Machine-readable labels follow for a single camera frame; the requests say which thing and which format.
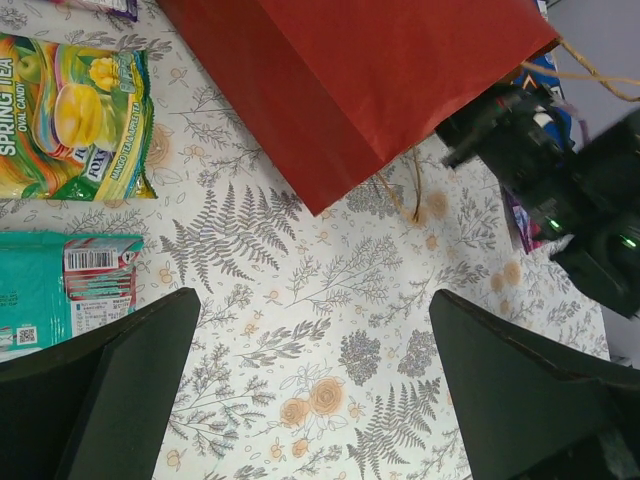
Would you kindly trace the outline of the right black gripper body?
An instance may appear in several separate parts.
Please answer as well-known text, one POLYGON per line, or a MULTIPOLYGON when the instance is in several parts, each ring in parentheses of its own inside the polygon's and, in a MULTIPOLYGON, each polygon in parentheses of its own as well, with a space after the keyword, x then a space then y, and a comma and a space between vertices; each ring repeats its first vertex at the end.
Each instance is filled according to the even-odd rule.
POLYGON ((526 210, 577 210, 580 189, 569 167, 575 159, 564 99, 546 85, 527 91, 495 85, 483 98, 478 123, 487 129, 477 154, 526 210))

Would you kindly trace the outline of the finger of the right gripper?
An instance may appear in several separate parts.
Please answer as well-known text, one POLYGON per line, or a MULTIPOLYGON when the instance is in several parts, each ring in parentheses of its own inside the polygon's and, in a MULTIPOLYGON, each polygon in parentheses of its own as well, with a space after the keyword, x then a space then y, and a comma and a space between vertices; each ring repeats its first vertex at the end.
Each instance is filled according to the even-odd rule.
POLYGON ((499 115, 500 102, 497 99, 476 99, 441 122, 435 133, 447 147, 454 149, 476 133, 480 136, 475 146, 489 145, 499 139, 495 122, 499 115))
POLYGON ((459 143, 448 145, 448 152, 442 158, 443 166, 456 169, 476 157, 481 157, 485 146, 480 143, 459 143))

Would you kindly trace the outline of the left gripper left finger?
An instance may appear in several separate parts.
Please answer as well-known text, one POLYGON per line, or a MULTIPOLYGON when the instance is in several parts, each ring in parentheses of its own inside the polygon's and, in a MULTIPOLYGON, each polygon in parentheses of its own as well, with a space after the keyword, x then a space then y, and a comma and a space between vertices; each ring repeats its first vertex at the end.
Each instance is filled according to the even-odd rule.
POLYGON ((151 478, 200 308, 182 288, 2 363, 2 478, 151 478))

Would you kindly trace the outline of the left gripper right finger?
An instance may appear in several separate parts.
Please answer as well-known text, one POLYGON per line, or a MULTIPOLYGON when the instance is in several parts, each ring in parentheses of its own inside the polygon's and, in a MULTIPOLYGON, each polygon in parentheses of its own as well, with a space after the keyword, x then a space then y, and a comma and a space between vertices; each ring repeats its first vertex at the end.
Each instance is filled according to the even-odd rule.
POLYGON ((638 478, 637 370, 446 289, 429 313, 473 478, 638 478))

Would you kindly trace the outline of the teal candy packet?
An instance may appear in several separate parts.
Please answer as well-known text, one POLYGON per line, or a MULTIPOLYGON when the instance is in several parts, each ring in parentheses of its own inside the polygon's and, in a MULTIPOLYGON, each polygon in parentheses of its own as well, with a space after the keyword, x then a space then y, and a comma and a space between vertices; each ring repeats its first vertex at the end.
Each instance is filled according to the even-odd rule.
POLYGON ((1 360, 105 326, 136 309, 140 235, 3 232, 1 360))

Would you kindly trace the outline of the red paper bag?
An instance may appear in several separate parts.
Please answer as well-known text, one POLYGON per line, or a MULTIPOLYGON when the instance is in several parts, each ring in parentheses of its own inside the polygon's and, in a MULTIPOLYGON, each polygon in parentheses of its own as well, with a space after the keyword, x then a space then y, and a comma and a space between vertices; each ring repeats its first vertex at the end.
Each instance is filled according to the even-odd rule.
POLYGON ((531 1, 164 1, 161 9, 313 214, 563 42, 531 1))

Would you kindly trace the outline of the yellow green snack packet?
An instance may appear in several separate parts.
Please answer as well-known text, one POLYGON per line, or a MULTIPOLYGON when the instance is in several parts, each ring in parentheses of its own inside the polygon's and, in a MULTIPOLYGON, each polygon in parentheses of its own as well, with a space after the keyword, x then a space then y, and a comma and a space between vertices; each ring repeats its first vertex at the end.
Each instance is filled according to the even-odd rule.
POLYGON ((1 36, 1 196, 155 198, 148 55, 1 36))

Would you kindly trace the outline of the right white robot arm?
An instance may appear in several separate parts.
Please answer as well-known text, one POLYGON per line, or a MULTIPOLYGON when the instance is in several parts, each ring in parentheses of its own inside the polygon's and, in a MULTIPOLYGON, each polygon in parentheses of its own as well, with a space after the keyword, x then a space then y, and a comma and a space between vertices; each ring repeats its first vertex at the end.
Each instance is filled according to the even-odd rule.
POLYGON ((574 150, 548 86, 494 85, 436 133, 451 169, 479 158, 539 228, 567 241, 551 255, 585 296, 626 318, 639 313, 639 113, 574 150))

